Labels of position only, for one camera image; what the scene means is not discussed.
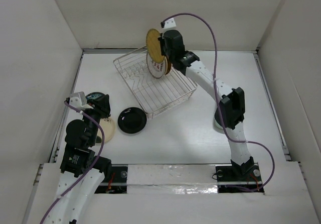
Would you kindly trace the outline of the white plate red pattern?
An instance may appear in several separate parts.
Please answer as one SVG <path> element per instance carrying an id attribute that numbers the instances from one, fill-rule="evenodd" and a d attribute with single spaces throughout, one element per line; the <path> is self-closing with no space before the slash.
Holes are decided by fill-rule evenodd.
<path id="1" fill-rule="evenodd" d="M 164 59 L 162 63 L 156 63 L 152 60 L 149 53 L 146 54 L 147 69 L 151 76 L 155 79 L 162 78 L 167 70 L 167 60 Z"/>

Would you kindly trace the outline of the woven bamboo round plate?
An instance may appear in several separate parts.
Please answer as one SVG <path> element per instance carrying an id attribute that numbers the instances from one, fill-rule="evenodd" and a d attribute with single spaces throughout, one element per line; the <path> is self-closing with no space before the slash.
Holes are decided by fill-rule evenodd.
<path id="1" fill-rule="evenodd" d="M 146 35 L 145 43 L 148 53 L 155 63 L 162 63 L 164 56 L 162 55 L 161 45 L 158 40 L 160 32 L 157 29 L 149 29 Z"/>

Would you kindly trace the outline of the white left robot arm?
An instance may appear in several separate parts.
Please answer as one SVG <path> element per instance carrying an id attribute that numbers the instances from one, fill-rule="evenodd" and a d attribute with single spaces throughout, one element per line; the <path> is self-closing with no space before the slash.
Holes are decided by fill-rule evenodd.
<path id="1" fill-rule="evenodd" d="M 109 95 L 86 98 L 83 92 L 70 95 L 65 106 L 82 115 L 66 126 L 65 149 L 55 200 L 41 223 L 80 223 L 97 187 L 111 178 L 111 160 L 101 157 L 95 146 L 103 132 L 101 119 L 110 117 Z"/>

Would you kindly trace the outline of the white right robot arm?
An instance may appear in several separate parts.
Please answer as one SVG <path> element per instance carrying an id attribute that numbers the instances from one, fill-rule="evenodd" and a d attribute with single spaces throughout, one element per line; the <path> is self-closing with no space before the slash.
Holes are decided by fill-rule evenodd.
<path id="1" fill-rule="evenodd" d="M 244 135 L 244 90 L 240 87 L 232 88 L 215 78 L 195 53 L 185 49 L 178 30 L 166 30 L 158 40 L 162 54 L 169 59 L 174 69 L 196 82 L 215 101 L 214 122 L 223 129 L 228 139 L 232 176 L 244 180 L 254 166 Z"/>

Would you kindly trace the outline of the yellow patterned plate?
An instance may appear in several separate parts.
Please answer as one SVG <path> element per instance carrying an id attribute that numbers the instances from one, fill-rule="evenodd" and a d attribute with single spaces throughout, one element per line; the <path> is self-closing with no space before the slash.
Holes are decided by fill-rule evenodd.
<path id="1" fill-rule="evenodd" d="M 166 66 L 165 75 L 167 75 L 167 74 L 169 74 L 171 67 L 172 67 L 171 62 L 167 57 L 165 58 L 165 66 Z"/>

